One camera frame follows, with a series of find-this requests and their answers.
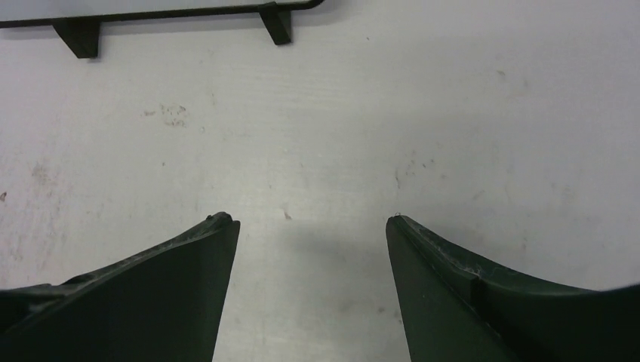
white table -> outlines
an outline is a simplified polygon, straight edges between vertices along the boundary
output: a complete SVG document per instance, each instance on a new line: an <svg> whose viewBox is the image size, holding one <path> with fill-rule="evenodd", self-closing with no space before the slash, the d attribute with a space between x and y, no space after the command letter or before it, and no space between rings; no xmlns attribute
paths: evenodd
<svg viewBox="0 0 640 362"><path fill-rule="evenodd" d="M242 221L214 360L409 361L386 218L511 268L640 280L637 2L327 0L0 31L0 287Z"/></svg>

white surface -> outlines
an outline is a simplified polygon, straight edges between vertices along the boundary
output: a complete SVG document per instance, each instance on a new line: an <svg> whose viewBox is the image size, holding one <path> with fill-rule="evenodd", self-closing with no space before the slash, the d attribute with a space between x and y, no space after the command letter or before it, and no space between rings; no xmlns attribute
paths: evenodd
<svg viewBox="0 0 640 362"><path fill-rule="evenodd" d="M0 0L0 21L259 5L267 0ZM302 2L279 0L279 3Z"/></svg>
<svg viewBox="0 0 640 362"><path fill-rule="evenodd" d="M225 210L216 361L406 362L395 213L537 277L637 282L637 4L327 0L290 47L253 16L129 23L95 62L1 31L0 286Z"/></svg>

whiteboard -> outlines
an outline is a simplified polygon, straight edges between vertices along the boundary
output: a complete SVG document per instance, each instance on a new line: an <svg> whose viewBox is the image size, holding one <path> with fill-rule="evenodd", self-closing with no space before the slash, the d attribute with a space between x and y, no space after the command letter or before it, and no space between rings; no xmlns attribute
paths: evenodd
<svg viewBox="0 0 640 362"><path fill-rule="evenodd" d="M1 0L0 23L207 8L258 6L269 0ZM305 3L279 0L278 4Z"/></svg>

black leg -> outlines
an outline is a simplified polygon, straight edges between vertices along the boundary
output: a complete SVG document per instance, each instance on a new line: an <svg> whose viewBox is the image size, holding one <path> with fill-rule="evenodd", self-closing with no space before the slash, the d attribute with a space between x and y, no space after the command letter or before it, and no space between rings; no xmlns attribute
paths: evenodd
<svg viewBox="0 0 640 362"><path fill-rule="evenodd" d="M96 58L100 43L100 22L96 20L58 20L54 29L79 59Z"/></svg>
<svg viewBox="0 0 640 362"><path fill-rule="evenodd" d="M260 17L276 45L291 43L291 12L280 11L278 4L270 2L260 6Z"/></svg>

black bracket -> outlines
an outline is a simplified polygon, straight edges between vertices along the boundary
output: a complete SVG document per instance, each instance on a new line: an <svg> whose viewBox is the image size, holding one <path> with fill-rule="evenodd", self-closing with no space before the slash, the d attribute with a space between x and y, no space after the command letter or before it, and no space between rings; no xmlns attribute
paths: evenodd
<svg viewBox="0 0 640 362"><path fill-rule="evenodd" d="M258 12L275 45L291 43L291 11L282 11L278 4L270 2L261 5Z"/></svg>
<svg viewBox="0 0 640 362"><path fill-rule="evenodd" d="M54 29L79 59L96 58L100 43L100 21L56 20Z"/></svg>

